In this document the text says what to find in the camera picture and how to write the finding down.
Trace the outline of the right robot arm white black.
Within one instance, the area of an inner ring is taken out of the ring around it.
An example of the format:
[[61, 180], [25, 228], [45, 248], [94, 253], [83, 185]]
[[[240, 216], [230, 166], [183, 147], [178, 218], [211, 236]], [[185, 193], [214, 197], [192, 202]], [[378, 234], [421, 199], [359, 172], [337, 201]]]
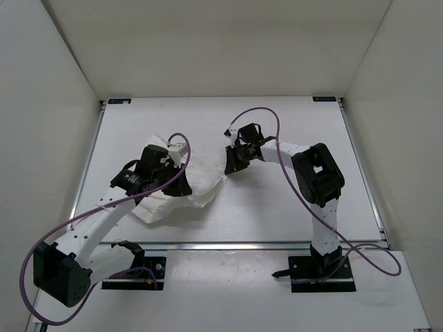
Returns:
[[255, 123], [240, 129], [228, 128], [224, 135], [230, 139], [226, 147], [226, 175], [246, 169], [252, 160], [277, 163], [282, 171], [294, 171], [296, 195], [312, 215], [309, 267], [319, 277], [328, 276], [342, 257], [336, 211], [345, 179], [327, 146], [280, 142], [275, 136], [265, 137], [261, 126]]

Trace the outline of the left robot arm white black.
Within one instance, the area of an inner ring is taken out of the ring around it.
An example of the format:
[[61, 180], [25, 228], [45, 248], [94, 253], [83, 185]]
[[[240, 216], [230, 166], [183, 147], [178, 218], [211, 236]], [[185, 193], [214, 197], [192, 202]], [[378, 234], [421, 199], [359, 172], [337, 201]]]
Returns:
[[141, 273], [143, 249], [123, 240], [106, 252], [96, 247], [145, 197], [157, 191], [173, 196], [192, 193], [186, 179], [190, 149], [185, 143], [147, 145], [138, 160], [128, 162], [111, 180], [97, 206], [72, 222], [52, 244], [40, 241], [32, 250], [36, 287], [68, 308], [86, 297], [93, 284], [125, 271]]

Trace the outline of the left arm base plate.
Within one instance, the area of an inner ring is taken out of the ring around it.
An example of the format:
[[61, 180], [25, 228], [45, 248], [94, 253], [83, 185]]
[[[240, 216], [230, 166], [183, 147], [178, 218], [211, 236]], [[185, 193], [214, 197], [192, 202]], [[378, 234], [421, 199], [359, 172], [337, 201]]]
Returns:
[[108, 291], [161, 291], [165, 285], [166, 252], [146, 252], [144, 260], [132, 268], [136, 270], [118, 273], [101, 282], [101, 289]]

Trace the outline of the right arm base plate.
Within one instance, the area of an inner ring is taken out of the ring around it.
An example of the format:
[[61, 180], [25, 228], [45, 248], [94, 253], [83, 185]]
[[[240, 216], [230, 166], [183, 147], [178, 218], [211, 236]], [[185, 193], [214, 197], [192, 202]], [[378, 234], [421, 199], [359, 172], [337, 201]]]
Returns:
[[333, 263], [325, 270], [311, 256], [288, 257], [289, 267], [272, 274], [274, 278], [289, 277], [292, 293], [356, 292], [350, 260]]

